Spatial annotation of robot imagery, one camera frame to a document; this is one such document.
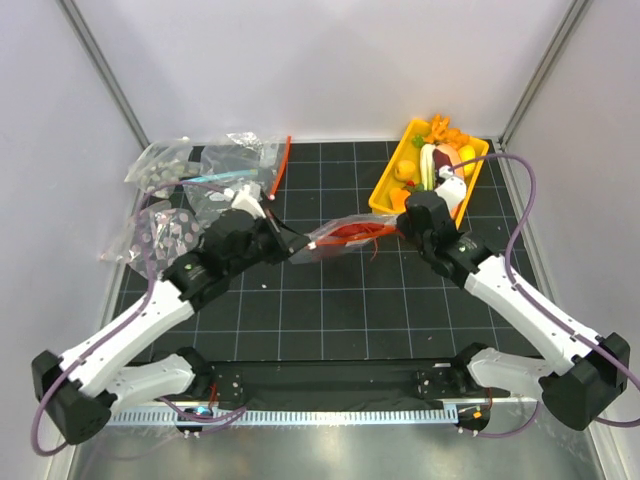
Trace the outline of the red toy lobster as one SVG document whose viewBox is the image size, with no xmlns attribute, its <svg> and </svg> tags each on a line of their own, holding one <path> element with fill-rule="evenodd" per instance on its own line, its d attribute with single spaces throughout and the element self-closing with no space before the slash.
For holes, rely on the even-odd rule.
<svg viewBox="0 0 640 480">
<path fill-rule="evenodd" d="M 320 257 L 333 258 L 358 250 L 369 243 L 374 244 L 374 254 L 377 255 L 378 240 L 382 237 L 397 233 L 397 228 L 390 224 L 361 222 L 352 223 L 334 229 L 316 244 Z"/>
</svg>

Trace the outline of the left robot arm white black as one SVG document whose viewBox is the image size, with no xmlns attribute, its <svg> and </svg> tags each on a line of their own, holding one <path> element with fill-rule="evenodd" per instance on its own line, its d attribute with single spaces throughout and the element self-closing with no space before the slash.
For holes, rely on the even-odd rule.
<svg viewBox="0 0 640 480">
<path fill-rule="evenodd" d="M 214 383 L 211 365 L 194 348 L 132 367 L 133 360 L 174 326 L 226 293 L 252 266 L 288 260 L 310 244 L 271 212 L 232 208 L 179 256 L 134 305 L 76 347 L 43 351 L 31 364 L 38 417 L 48 416 L 68 445 L 96 435 L 122 410 L 171 395 L 200 400 Z"/>
</svg>

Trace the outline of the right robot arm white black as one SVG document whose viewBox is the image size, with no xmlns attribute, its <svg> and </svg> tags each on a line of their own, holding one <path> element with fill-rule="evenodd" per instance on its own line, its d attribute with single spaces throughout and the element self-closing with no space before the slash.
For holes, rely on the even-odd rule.
<svg viewBox="0 0 640 480">
<path fill-rule="evenodd" d="M 453 389 L 463 396 L 498 388 L 534 398 L 563 425 L 586 429 L 627 387 L 631 348 L 619 334 L 602 336 L 562 311 L 472 232 L 460 232 L 433 191 L 410 195 L 397 221 L 439 276 L 483 301 L 539 353 L 501 353 L 474 344 L 456 358 Z"/>
</svg>

